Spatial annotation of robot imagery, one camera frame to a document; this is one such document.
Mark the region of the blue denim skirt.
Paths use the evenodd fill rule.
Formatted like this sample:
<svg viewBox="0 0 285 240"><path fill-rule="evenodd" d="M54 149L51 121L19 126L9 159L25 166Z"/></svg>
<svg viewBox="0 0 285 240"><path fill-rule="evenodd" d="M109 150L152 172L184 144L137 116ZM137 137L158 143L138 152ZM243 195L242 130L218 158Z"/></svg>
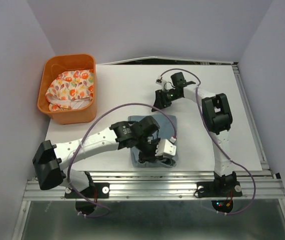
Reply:
<svg viewBox="0 0 285 240"><path fill-rule="evenodd" d="M158 135L153 134L153 137L157 136L161 139L170 139L174 135L174 129L170 121L162 114L154 114L153 118L157 121L160 126ZM135 147L130 149L131 163L135 168L174 168L179 160L178 154L166 161L156 161L156 162L139 162L139 150Z"/></svg>

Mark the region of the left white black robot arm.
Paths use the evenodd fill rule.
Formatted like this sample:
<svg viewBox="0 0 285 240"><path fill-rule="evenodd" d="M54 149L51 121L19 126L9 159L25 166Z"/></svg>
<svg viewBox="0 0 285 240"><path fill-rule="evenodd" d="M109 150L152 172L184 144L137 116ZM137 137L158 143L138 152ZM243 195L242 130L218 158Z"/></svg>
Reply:
<svg viewBox="0 0 285 240"><path fill-rule="evenodd" d="M85 139L70 142L51 143L43 141L32 160L41 190L57 186L77 191L82 197L89 197L94 191L94 182L86 171L71 168L71 164L89 157L124 148L136 148L144 160L157 160L164 154L165 140L151 136L160 129L152 116L140 121L121 121L110 127L87 135Z"/></svg>

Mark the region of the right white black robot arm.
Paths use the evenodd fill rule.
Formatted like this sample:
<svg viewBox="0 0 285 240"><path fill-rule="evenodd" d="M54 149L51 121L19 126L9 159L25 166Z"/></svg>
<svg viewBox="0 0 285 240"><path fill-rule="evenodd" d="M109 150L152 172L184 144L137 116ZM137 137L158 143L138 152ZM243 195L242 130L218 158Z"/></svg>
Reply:
<svg viewBox="0 0 285 240"><path fill-rule="evenodd" d="M215 94L201 88L201 80L190 71L179 68L171 76L171 88L161 74L156 83L161 89L155 92L153 106L165 109L178 99L188 99L197 104L198 111L213 146L214 180L197 184L197 198L221 197L233 191L237 182L229 151L229 131L233 123L228 98L224 93Z"/></svg>

